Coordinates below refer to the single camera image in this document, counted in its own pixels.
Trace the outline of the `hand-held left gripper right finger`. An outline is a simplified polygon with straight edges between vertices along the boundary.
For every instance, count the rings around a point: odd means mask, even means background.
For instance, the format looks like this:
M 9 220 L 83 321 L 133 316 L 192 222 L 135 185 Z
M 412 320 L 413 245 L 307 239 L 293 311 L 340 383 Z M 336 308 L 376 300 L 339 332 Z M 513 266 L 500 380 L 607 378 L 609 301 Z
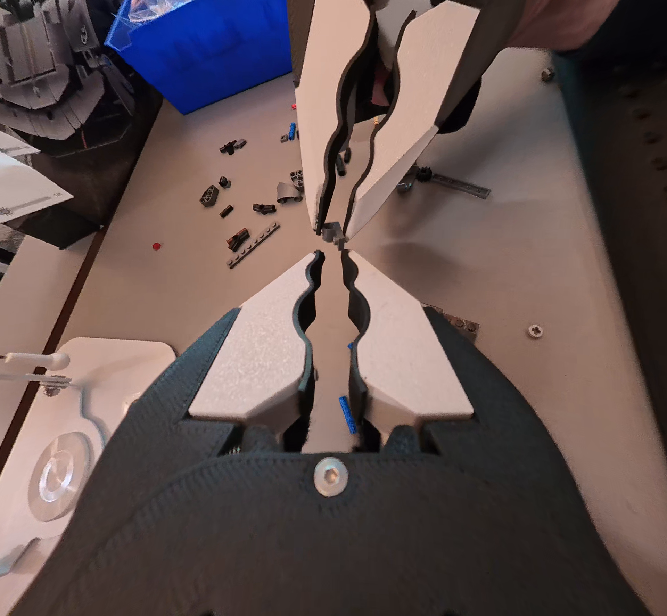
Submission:
M 398 427 L 467 422 L 474 409 L 420 301 L 358 253 L 344 250 L 350 353 L 349 404 L 357 449 L 378 450 Z

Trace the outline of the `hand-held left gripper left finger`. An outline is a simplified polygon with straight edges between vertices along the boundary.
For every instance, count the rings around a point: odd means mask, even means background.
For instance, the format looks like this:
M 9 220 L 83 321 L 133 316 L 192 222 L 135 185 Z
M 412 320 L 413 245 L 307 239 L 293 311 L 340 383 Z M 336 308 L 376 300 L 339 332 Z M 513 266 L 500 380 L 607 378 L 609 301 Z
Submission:
M 305 331 L 315 319 L 324 253 L 308 254 L 240 306 L 189 414 L 263 425 L 300 452 L 309 433 L 315 369 Z

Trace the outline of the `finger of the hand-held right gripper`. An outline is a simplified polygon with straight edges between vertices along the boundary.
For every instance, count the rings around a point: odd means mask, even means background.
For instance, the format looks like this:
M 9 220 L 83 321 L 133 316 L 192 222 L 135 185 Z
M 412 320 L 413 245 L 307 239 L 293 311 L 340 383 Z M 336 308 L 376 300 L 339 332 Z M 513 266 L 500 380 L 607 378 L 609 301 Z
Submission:
M 315 0 L 296 87 L 304 197 L 321 235 L 335 188 L 335 159 L 349 133 L 354 70 L 370 41 L 375 11 L 365 0 Z
M 370 163 L 350 197 L 346 237 L 373 218 L 435 137 L 436 117 L 479 13 L 448 0 L 405 20 L 397 44 L 395 101 L 372 136 Z

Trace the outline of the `grey domed lego assembly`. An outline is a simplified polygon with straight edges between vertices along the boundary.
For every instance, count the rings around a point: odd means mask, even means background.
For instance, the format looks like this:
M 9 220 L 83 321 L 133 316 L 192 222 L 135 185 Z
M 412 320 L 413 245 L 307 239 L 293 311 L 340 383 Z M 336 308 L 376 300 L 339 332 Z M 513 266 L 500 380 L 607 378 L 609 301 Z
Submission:
M 443 309 L 432 306 L 430 304 L 422 304 L 422 307 L 425 309 L 431 309 L 443 317 L 452 327 L 454 327 L 463 337 L 468 339 L 471 343 L 475 343 L 478 337 L 479 324 L 471 320 L 466 320 L 448 313 L 445 313 Z

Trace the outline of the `long grey lego plate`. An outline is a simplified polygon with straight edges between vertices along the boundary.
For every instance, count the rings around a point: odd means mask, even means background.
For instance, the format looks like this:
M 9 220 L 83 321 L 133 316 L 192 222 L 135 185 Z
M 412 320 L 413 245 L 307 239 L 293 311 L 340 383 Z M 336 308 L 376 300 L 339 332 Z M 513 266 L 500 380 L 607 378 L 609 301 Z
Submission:
M 241 242 L 238 243 L 238 248 L 233 252 L 232 257 L 227 261 L 229 269 L 234 269 L 238 263 L 243 261 L 250 253 L 256 250 L 262 243 L 264 243 L 273 233 L 280 228 L 278 222 L 271 223 L 268 227 L 259 232 L 258 235 L 252 237 L 247 235 Z

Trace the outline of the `lego set box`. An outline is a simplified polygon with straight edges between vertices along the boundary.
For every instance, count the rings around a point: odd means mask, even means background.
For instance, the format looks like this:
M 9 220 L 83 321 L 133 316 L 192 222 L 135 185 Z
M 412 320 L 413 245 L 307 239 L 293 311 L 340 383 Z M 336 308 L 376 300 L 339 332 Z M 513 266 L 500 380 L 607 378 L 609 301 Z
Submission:
M 9 227 L 60 249 L 111 221 L 162 96 L 106 46 L 124 0 L 1 0 L 1 130 L 73 198 Z

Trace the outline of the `person's right hand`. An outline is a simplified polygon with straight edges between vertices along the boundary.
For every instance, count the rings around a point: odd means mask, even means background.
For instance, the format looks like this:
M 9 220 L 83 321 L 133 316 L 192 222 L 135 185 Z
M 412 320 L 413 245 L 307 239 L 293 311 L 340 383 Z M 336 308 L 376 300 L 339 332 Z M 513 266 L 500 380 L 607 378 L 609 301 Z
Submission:
M 371 91 L 371 103 L 375 106 L 388 108 L 390 106 L 390 98 L 387 95 L 386 85 L 389 83 L 389 88 L 393 90 L 392 71 L 390 71 L 382 60 L 376 64 L 373 75 L 373 86 Z

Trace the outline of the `blue plastic bin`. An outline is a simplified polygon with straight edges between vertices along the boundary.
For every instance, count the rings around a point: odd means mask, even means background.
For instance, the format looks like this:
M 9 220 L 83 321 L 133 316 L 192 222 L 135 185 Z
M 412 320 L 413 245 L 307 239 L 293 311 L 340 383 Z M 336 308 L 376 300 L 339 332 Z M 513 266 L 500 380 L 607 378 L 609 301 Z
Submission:
M 192 0 L 141 23 L 130 6 L 105 44 L 182 114 L 292 69 L 287 0 Z

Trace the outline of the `grey beam assembly with gear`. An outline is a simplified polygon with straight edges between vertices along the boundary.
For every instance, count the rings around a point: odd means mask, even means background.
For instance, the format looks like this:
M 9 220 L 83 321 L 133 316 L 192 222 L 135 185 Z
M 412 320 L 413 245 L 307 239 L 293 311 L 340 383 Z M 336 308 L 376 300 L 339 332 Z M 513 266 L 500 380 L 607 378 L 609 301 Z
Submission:
M 427 166 L 418 166 L 414 164 L 408 170 L 407 174 L 397 184 L 396 190 L 399 194 L 405 194 L 413 188 L 414 184 L 437 184 L 439 186 L 448 188 L 450 190 L 463 192 L 467 195 L 478 197 L 486 200 L 491 195 L 491 189 L 487 187 L 478 186 L 463 180 L 455 179 L 449 176 L 444 176 L 433 172 Z

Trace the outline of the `white stand base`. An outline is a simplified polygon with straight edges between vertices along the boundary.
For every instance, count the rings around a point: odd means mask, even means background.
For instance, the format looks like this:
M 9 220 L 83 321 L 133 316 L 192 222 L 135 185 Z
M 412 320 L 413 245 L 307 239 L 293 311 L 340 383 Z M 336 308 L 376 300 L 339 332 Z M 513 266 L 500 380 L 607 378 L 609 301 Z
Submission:
M 1 473 L 1 575 L 36 541 L 60 537 L 105 445 L 133 402 L 175 360 L 164 343 L 73 338 L 70 379 L 35 395 Z

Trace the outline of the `instruction booklet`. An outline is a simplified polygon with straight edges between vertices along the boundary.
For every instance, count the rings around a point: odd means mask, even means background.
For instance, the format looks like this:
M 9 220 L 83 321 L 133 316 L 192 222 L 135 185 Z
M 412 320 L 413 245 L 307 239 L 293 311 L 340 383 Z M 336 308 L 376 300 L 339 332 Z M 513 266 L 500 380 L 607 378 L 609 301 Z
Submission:
M 27 216 L 73 198 L 20 158 L 40 150 L 13 133 L 1 131 L 1 223 Z

